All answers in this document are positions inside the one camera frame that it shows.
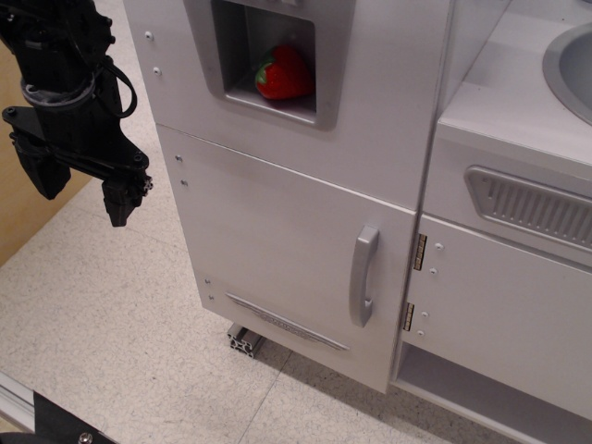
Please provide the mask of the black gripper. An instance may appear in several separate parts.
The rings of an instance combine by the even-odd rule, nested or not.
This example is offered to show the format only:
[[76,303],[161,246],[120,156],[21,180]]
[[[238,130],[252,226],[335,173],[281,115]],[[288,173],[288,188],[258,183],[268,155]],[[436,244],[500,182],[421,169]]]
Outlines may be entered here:
[[105,210],[114,228],[127,225],[135,208],[153,188],[147,175],[149,160],[123,133],[123,109],[118,87],[100,86],[66,106],[40,106],[29,123],[18,123],[26,133],[10,138],[18,160],[36,190],[54,200],[71,179],[70,167],[103,179]]

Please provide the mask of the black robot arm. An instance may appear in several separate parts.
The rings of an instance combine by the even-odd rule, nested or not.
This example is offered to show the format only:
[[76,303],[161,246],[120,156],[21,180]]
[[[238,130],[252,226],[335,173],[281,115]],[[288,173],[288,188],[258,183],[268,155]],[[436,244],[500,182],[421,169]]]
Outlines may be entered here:
[[17,60],[27,102],[2,118],[42,196],[55,199],[73,170],[98,178],[111,224],[123,227],[153,183],[148,156],[120,126],[138,97],[121,102],[118,86],[132,84],[107,53],[111,27],[92,1],[2,2],[1,41]]

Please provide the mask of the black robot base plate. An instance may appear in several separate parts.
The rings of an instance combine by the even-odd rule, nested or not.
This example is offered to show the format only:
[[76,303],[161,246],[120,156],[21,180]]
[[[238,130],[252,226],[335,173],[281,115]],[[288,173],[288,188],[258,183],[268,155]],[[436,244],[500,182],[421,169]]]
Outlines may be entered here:
[[58,404],[33,392],[34,431],[54,443],[116,444],[98,428],[82,421]]

